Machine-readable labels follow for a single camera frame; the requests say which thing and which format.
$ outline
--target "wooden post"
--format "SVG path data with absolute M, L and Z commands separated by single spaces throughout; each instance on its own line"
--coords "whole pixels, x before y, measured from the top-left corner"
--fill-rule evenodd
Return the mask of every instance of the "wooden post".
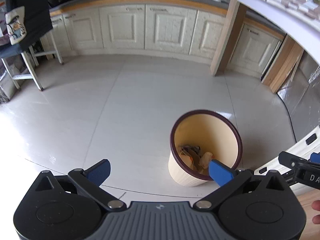
M 283 65 L 279 69 L 274 80 L 270 84 L 271 91 L 276 93 L 282 84 L 285 82 L 286 78 L 290 74 L 291 70 L 294 68 L 294 65 L 299 60 L 300 55 L 303 53 L 303 48 L 298 44 L 294 43 L 288 57 L 284 61 Z
M 286 37 L 284 38 L 284 41 L 282 42 L 282 45 L 279 49 L 279 52 L 276 55 L 276 58 L 273 60 L 270 68 L 268 69 L 265 77 L 262 80 L 262 84 L 264 84 L 266 86 L 271 85 L 272 81 L 275 79 L 280 68 L 282 67 L 285 60 L 287 59 L 294 44 L 295 44 L 295 41 L 289 35 L 286 35 Z
M 218 70 L 224 71 L 227 67 L 246 12 L 247 7 L 245 5 L 239 3 L 238 0 L 230 0 L 226 20 L 210 67 L 212 75 L 215 75 Z

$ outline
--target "metal screw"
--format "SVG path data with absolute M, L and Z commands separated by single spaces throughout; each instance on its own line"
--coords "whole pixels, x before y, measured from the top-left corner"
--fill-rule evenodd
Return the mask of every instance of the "metal screw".
M 108 207 L 111 209 L 121 208 L 123 206 L 123 202 L 121 200 L 111 200 L 108 202 Z
M 200 209 L 207 209 L 207 208 L 210 208 L 212 206 L 212 204 L 210 201 L 200 200 L 196 203 L 196 206 L 197 206 L 197 208 L 200 208 Z

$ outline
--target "wooden countertop edge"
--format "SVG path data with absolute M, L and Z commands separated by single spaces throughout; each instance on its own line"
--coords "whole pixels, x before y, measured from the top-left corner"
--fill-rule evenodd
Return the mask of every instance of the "wooden countertop edge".
M 104 6 L 104 5 L 112 5 L 112 4 L 126 4 L 126 3 L 160 3 L 160 4 L 170 4 L 170 5 L 177 5 L 177 6 L 184 6 L 184 7 L 191 7 L 207 12 L 211 12 L 214 14 L 220 14 L 220 15 L 226 15 L 227 9 L 220 8 L 217 6 L 201 3 L 201 2 L 195 2 L 195 1 L 189 1 L 189 0 L 93 0 L 88 2 L 83 2 L 75 5 L 66 6 L 61 9 L 57 9 L 56 11 L 50 12 L 50 16 L 57 16 L 69 11 L 78 10 L 82 8 L 87 8 L 90 6 Z M 256 28 L 259 28 L 265 32 L 268 32 L 272 34 L 273 36 L 279 38 L 280 40 L 284 39 L 284 36 L 277 31 L 255 21 L 249 18 L 246 18 L 244 20 L 244 23 L 254 26 Z

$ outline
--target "cabinet handle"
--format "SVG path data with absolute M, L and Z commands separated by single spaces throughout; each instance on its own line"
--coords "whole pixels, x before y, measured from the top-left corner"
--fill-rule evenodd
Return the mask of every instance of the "cabinet handle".
M 73 13 L 73 14 L 71 14 L 71 15 L 69 15 L 69 16 L 65 16 L 65 19 L 72 18 L 73 16 L 76 16 L 76 14 L 75 14 L 75 13 Z
M 126 8 L 127 11 L 143 11 L 143 8 Z
M 256 32 L 254 32 L 254 31 L 250 30 L 249 28 L 247 28 L 247 30 L 249 31 L 249 33 L 253 33 L 253 34 L 257 35 L 257 36 L 260 35 L 259 33 L 256 33 Z
M 154 11 L 154 12 L 167 12 L 167 9 L 150 8 L 150 11 Z
M 57 19 L 57 20 L 53 20 L 53 21 L 51 21 L 51 22 L 52 22 L 52 24 L 55 24 L 55 23 L 58 23 L 58 22 L 60 22 L 60 21 L 62 21 L 61 18 L 59 18 L 59 19 Z

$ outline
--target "white shelf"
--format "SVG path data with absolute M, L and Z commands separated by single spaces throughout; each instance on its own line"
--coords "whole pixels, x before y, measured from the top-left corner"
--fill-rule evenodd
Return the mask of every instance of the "white shelf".
M 320 32 L 287 12 L 262 0 L 238 1 L 279 26 L 320 65 Z

